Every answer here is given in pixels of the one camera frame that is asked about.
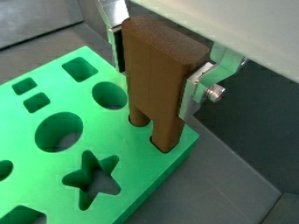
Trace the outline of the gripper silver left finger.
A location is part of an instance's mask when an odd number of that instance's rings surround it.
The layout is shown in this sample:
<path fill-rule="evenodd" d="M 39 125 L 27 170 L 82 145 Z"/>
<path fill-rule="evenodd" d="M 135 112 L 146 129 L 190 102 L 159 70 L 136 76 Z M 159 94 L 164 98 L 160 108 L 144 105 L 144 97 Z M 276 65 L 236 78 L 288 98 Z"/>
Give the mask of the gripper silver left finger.
<path fill-rule="evenodd" d="M 126 0 L 95 0 L 107 27 L 107 40 L 112 46 L 115 68 L 126 71 L 122 23 L 128 18 Z"/>

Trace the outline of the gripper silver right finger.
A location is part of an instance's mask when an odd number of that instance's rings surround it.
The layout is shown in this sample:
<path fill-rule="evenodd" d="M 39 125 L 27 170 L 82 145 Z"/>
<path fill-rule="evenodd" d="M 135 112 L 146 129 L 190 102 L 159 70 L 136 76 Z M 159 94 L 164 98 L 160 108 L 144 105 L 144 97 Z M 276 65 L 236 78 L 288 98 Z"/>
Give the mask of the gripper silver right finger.
<path fill-rule="evenodd" d="M 200 108 L 206 99 L 218 102 L 224 95 L 226 88 L 219 82 L 227 79 L 246 65 L 248 58 L 224 45 L 215 43 L 210 52 L 210 59 L 195 70 L 186 81 L 182 97 L 179 117 L 187 120 Z"/>

